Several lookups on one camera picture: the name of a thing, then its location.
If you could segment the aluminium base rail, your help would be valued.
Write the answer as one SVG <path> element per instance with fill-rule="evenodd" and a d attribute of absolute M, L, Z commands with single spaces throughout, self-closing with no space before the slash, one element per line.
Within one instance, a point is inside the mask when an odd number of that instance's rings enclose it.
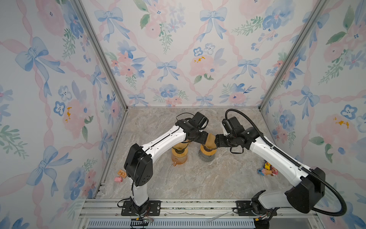
<path fill-rule="evenodd" d="M 269 222 L 255 221 L 249 212 L 233 212 L 233 199 L 165 199 L 160 214 L 147 214 L 143 220 L 122 216 L 117 199 L 87 200 L 78 217 L 76 229 L 322 229 L 315 212 L 300 213 L 279 209 Z"/>

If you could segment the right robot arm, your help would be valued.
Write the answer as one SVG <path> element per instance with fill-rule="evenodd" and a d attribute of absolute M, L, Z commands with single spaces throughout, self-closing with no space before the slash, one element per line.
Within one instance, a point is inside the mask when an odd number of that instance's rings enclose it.
<path fill-rule="evenodd" d="M 274 208 L 294 208 L 301 213 L 309 213 L 325 195 L 325 185 L 314 178 L 325 179 L 325 172 L 311 169 L 274 146 L 254 127 L 244 129 L 236 117 L 222 121 L 223 134 L 216 135 L 215 144 L 219 148 L 241 147 L 262 157 L 280 172 L 290 187 L 278 191 L 262 190 L 251 199 L 251 210 L 263 215 Z"/>

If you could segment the small colourful toy figures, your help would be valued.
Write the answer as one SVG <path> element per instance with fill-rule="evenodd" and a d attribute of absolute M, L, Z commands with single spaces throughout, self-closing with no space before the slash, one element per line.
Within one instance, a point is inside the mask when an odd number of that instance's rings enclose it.
<path fill-rule="evenodd" d="M 261 176 L 277 176 L 278 170 L 273 167 L 269 162 L 265 162 L 264 165 L 258 169 L 257 173 Z"/>

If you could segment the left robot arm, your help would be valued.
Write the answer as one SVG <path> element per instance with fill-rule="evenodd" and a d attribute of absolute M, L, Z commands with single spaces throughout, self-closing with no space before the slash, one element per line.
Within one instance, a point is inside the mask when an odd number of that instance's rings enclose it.
<path fill-rule="evenodd" d="M 209 120 L 197 112 L 191 118 L 177 120 L 166 133 L 142 146 L 130 147 L 124 169 L 132 181 L 132 202 L 140 207 L 149 201 L 147 183 L 153 176 L 153 164 L 167 150 L 183 142 L 205 144 L 208 133 L 204 131 Z"/>

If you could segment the small pink pig toy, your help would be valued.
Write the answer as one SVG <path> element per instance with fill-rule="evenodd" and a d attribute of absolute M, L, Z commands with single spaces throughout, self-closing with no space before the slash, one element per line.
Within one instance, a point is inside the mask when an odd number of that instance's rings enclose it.
<path fill-rule="evenodd" d="M 121 182 L 123 182 L 123 178 L 122 177 L 115 177 L 114 178 L 114 182 L 116 182 L 116 183 L 121 183 Z"/>

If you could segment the orange glass carafe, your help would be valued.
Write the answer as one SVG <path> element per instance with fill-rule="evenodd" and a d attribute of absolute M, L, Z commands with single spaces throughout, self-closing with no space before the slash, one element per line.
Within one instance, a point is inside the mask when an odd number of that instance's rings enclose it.
<path fill-rule="evenodd" d="M 176 167 L 177 165 L 184 164 L 187 161 L 187 159 L 188 159 L 188 155 L 185 155 L 182 157 L 172 155 L 173 166 Z"/>

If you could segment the wooden ring dripper holder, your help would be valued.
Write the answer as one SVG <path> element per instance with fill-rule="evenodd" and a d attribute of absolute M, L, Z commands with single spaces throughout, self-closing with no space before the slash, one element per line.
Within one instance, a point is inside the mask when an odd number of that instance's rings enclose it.
<path fill-rule="evenodd" d="M 217 152 L 217 149 L 216 148 L 210 149 L 210 148 L 206 148 L 204 145 L 201 145 L 200 151 L 205 156 L 213 156 Z"/>

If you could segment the brown paper coffee filter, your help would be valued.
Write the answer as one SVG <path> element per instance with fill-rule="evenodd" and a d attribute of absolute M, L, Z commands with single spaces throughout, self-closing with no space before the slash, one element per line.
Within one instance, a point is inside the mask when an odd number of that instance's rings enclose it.
<path fill-rule="evenodd" d="M 217 149 L 215 139 L 216 139 L 216 136 L 214 134 L 208 134 L 206 142 L 205 142 L 205 144 L 203 144 L 203 147 L 208 150 Z"/>

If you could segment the grey glass carafe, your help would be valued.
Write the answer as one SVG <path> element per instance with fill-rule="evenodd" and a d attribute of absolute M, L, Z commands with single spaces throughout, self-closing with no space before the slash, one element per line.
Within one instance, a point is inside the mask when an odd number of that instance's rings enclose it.
<path fill-rule="evenodd" d="M 205 154 L 199 154 L 199 158 L 204 162 L 211 162 L 215 159 L 215 155 L 205 155 Z"/>

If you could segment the small wooden block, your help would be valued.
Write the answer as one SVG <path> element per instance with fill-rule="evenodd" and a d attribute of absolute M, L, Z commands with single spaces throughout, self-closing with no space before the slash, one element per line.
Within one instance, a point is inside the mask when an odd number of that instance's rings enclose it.
<path fill-rule="evenodd" d="M 119 177 L 121 177 L 123 179 L 125 179 L 127 177 L 127 173 L 125 171 L 121 170 L 121 169 L 118 171 L 117 174 L 118 174 Z"/>

